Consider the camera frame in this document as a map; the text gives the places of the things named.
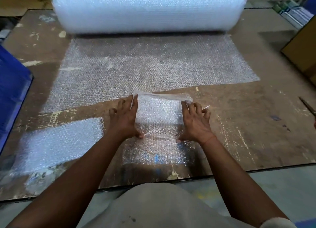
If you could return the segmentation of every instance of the scissor blade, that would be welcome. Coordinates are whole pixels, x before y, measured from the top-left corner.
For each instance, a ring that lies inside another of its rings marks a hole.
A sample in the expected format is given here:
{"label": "scissor blade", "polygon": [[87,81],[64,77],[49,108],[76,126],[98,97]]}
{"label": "scissor blade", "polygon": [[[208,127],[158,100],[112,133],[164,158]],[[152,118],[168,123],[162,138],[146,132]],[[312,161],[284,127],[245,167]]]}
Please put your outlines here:
{"label": "scissor blade", "polygon": [[306,106],[306,108],[314,115],[314,117],[316,117],[316,111],[300,96],[298,97],[301,102]]}

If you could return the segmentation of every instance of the bubble wrap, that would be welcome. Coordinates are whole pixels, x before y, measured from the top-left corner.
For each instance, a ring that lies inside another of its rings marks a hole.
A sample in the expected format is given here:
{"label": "bubble wrap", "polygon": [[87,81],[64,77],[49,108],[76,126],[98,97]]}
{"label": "bubble wrap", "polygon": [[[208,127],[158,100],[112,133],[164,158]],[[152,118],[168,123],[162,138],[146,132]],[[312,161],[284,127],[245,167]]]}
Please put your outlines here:
{"label": "bubble wrap", "polygon": [[192,102],[187,94],[167,95],[136,92],[136,127],[143,139],[124,143],[123,163],[192,164],[203,151],[195,142],[176,143],[183,132],[181,101]]}
{"label": "bubble wrap", "polygon": [[135,33],[231,29],[246,0],[53,0],[70,33]]}
{"label": "bubble wrap", "polygon": [[229,35],[75,38],[42,112],[126,97],[135,89],[257,81]]}
{"label": "bubble wrap", "polygon": [[80,158],[102,136],[103,121],[100,118],[25,133],[20,139],[12,172],[32,173]]}

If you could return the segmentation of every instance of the hand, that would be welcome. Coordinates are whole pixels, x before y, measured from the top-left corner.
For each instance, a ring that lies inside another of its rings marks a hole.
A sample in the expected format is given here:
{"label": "hand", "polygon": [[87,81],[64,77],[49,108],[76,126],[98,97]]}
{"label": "hand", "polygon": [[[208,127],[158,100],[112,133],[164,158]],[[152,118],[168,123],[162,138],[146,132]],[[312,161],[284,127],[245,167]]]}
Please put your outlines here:
{"label": "hand", "polygon": [[110,125],[108,133],[119,137],[122,141],[127,138],[136,136],[143,138],[143,134],[135,128],[135,119],[137,112],[137,95],[130,95],[126,100],[121,99],[118,102],[117,109],[111,108],[110,114]]}
{"label": "hand", "polygon": [[189,140],[198,142],[203,146],[207,141],[216,136],[210,127],[210,111],[203,109],[199,103],[190,103],[189,107],[182,101],[184,133],[179,137],[180,141]]}

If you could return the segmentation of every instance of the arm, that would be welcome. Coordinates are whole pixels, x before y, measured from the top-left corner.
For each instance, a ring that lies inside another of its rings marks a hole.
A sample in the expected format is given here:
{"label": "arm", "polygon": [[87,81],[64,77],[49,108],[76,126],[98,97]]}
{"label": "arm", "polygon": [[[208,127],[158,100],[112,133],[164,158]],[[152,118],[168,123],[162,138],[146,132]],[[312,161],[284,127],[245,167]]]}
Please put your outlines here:
{"label": "arm", "polygon": [[274,217],[288,219],[217,140],[210,128],[209,110],[185,102],[182,110],[185,132],[179,140],[201,145],[231,217],[255,227]]}
{"label": "arm", "polygon": [[110,109],[108,132],[90,150],[27,206],[7,227],[76,227],[96,192],[116,150],[135,129],[137,96],[120,100]]}

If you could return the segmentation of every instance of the blue plastic bin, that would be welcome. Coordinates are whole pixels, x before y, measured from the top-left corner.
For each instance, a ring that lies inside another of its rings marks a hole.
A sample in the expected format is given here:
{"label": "blue plastic bin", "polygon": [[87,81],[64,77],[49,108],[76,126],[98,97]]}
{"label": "blue plastic bin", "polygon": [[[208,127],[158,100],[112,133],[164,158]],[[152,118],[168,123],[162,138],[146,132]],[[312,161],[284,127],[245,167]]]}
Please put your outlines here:
{"label": "blue plastic bin", "polygon": [[0,154],[32,79],[30,70],[0,45]]}

